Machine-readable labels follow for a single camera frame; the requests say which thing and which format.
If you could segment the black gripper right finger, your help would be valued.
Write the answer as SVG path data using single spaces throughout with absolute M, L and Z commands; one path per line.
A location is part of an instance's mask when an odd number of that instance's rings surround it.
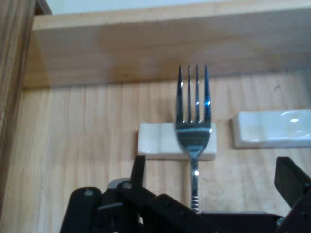
M 274 185 L 290 207 L 278 233 L 311 231 L 311 178 L 289 157 L 278 157 Z

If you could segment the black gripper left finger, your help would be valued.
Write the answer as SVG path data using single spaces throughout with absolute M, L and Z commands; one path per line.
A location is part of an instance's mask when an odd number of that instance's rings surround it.
M 145 156 L 134 160 L 130 178 L 98 188 L 75 190 L 69 199 L 62 233 L 217 233 L 211 221 L 166 194 L 143 186 Z

